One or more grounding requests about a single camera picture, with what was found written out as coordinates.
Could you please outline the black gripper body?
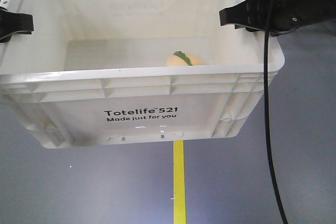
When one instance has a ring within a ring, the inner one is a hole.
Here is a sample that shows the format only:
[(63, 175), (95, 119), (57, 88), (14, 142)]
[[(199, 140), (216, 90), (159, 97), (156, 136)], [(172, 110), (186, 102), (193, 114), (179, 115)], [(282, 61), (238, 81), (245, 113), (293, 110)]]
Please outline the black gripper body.
[(331, 19), (335, 19), (335, 0), (277, 0), (270, 32), (287, 34)]

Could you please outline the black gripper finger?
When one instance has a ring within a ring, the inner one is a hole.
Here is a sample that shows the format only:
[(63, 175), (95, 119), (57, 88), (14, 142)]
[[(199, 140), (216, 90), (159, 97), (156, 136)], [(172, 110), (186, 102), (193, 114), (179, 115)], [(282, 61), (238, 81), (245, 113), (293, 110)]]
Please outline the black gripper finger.
[(245, 0), (219, 11), (220, 25), (234, 25), (249, 32), (265, 31), (267, 18), (275, 16), (277, 0)]
[(1, 8), (1, 42), (9, 42), (14, 34), (31, 35), (33, 31), (33, 15)]

